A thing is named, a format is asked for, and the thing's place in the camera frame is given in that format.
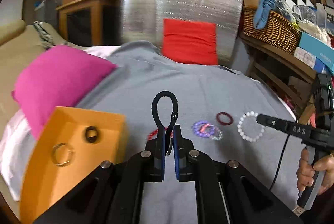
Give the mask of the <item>person right hand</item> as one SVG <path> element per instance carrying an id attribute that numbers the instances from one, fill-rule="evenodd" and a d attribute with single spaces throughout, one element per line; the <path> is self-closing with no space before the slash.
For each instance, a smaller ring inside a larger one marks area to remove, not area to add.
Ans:
<path id="1" fill-rule="evenodd" d="M 309 152 L 307 148 L 301 151 L 299 168 L 297 170 L 297 188 L 299 191 L 304 191 L 306 187 L 311 187 L 314 183 L 316 171 L 325 171 L 321 187 L 318 195 L 323 194 L 330 189 L 334 183 L 334 157 L 333 153 L 321 158 L 313 166 L 308 164 Z"/>

